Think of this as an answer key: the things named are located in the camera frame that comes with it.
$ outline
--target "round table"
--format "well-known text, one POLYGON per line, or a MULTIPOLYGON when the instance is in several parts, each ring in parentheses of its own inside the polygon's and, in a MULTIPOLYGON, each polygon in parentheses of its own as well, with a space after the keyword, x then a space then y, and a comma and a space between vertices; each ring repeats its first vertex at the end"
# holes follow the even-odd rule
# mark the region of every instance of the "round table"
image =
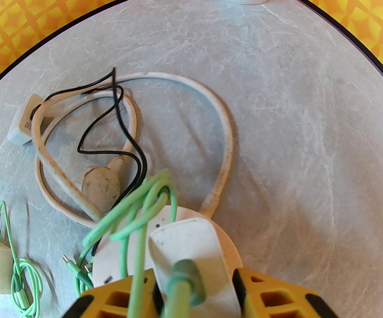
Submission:
MULTIPOLYGON (((18 255, 42 271, 42 318, 62 316, 75 300, 61 256, 78 255, 87 229, 45 202, 34 148, 6 135, 31 93, 84 84, 113 66, 118 74, 191 77, 228 106, 234 163, 214 221, 245 267, 315 289, 341 318, 383 316, 381 74, 296 0, 131 0, 58 35, 0 81, 0 200, 8 204, 18 255)), ((216 113, 184 86, 144 80, 126 87, 150 173, 171 169, 180 204, 197 210, 222 159, 216 113)), ((110 104, 84 106, 50 136, 50 152, 73 180, 110 160, 76 153, 84 129, 110 104)), ((85 146, 119 148, 124 140, 112 117, 85 146)), ((10 296, 0 295, 0 317, 17 317, 10 296)))

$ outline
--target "white cable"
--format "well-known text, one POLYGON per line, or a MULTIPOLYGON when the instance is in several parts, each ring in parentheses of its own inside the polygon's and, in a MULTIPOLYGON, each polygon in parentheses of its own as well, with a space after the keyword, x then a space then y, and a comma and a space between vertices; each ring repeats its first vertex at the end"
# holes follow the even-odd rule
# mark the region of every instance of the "white cable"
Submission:
MULTIPOLYGON (((229 122, 228 113, 223 106, 222 102, 219 100, 219 98, 214 94, 210 89, 203 86, 202 84, 198 83, 197 81, 194 81, 190 78, 186 78, 183 76, 178 76, 176 74, 170 74, 170 73, 163 73, 163 72, 143 72, 143 73, 132 73, 132 74, 126 74, 123 76, 117 76, 116 80, 117 83, 122 83, 125 81, 130 80, 137 80, 137 79, 150 79, 150 78, 156 78, 156 79, 164 79, 164 80, 171 80, 180 82, 186 86, 191 87, 192 89, 196 90, 200 94, 202 94, 206 99, 214 106, 215 110, 217 111, 217 114, 219 116, 219 119, 221 121, 222 127, 223 127, 223 138, 224 138, 224 152, 223 152, 223 160, 221 164, 221 168, 219 171, 219 174, 217 176, 217 179, 214 183, 214 186, 211 190, 211 192, 205 197, 202 206, 200 208, 200 213, 202 213, 207 218, 211 218, 214 214, 221 197, 222 190, 225 186, 226 180, 228 178, 229 171, 231 169, 231 163, 232 163, 232 152, 233 152, 233 136, 232 136, 232 127, 229 122)), ((107 82, 102 82, 98 86, 102 86, 107 84, 107 82)), ((69 97, 72 97, 74 95, 78 95, 82 92, 86 91, 86 89, 79 90, 79 91, 73 91, 73 92, 67 92, 63 94, 58 94, 54 97, 52 97, 50 100, 44 102, 38 110, 35 112, 35 115, 32 120, 32 142, 35 146, 35 149, 37 151, 37 159, 41 160, 43 165, 46 167, 47 170, 49 170, 50 174, 55 178, 57 183, 63 188, 63 190, 71 197, 76 204, 78 204, 87 215, 90 216, 94 221, 99 221, 102 218, 102 213, 99 209, 97 209, 89 200, 88 198, 73 184, 73 182, 66 176, 66 174, 62 171, 62 169, 56 164, 55 160, 51 157, 49 152, 47 151, 45 147, 45 141, 47 140, 49 134, 54 129, 54 127, 57 125, 58 122, 61 121, 62 118, 64 118, 67 114, 72 112, 74 109, 81 106, 83 103, 89 102, 92 100, 92 98, 88 101, 85 101, 83 103, 80 103, 81 100, 79 100, 76 104, 76 107, 74 105, 70 106, 67 113, 65 112, 64 115, 61 115, 60 117, 53 120, 52 124, 47 128, 47 130, 44 132, 43 138, 41 138, 40 134, 40 126, 41 122, 44 118, 45 111, 55 103, 65 100, 69 97)), ((128 102, 129 100, 124 97, 125 106, 128 111, 128 102)), ((40 187, 41 192, 43 193, 44 197, 47 201, 58 211, 60 211, 62 214, 67 216, 68 218, 72 219, 73 221, 76 221, 78 224, 84 225, 86 227, 94 227, 95 223, 81 218, 78 215, 75 215, 74 213, 70 212, 65 207, 61 206, 47 191, 47 189, 44 186, 44 183, 42 182, 41 177, 41 168, 40 163, 35 164, 35 176, 37 178, 38 186, 40 187)))

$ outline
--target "marble table top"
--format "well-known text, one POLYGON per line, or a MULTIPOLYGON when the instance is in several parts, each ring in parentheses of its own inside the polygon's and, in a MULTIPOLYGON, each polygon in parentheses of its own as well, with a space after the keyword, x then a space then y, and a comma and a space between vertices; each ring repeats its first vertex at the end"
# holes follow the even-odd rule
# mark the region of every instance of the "marble table top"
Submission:
MULTIPOLYGON (((214 90, 234 119, 232 173, 216 221, 247 268, 313 288, 341 318, 383 316, 383 77, 341 33, 296 0, 238 6, 220 0, 131 0, 58 35, 0 81, 0 200, 14 243, 42 270, 42 318, 76 298, 62 255, 87 229, 55 212, 34 178, 31 144, 6 140, 17 106, 119 74, 166 71, 214 90)), ((170 168, 180 204, 198 209, 222 159, 222 129, 193 91, 164 81, 126 84, 150 172, 170 168)), ((49 150, 72 178, 109 157, 76 145, 109 105, 84 106, 49 150)), ((121 147, 115 118, 86 147, 121 147)), ((49 180, 61 200, 70 201, 49 180)), ((17 317, 0 296, 0 317, 17 317)))

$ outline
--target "gray marble surface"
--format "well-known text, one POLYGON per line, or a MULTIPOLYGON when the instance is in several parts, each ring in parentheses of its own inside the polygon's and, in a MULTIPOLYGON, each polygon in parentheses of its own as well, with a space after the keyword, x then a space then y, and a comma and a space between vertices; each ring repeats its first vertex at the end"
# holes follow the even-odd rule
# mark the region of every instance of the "gray marble surface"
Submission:
MULTIPOLYGON (((214 220, 245 267, 313 288, 341 318, 383 316, 383 77, 336 29, 296 0, 131 0, 41 47, 0 82, 0 200, 19 256, 41 268, 42 318, 74 301, 62 254, 87 229, 56 213, 34 179, 34 149, 6 140, 31 93, 142 70, 178 73, 216 91, 235 124, 232 173, 214 220)), ((222 132, 208 103, 163 81, 127 84, 151 172, 170 168, 180 203, 198 209, 218 173, 222 132)), ((109 157, 76 144, 110 100, 58 126, 49 149, 73 179, 109 157)), ((114 118, 88 148, 121 147, 114 118)), ((62 200, 71 203, 55 187, 62 200)), ((0 317, 17 317, 0 296, 0 317)))

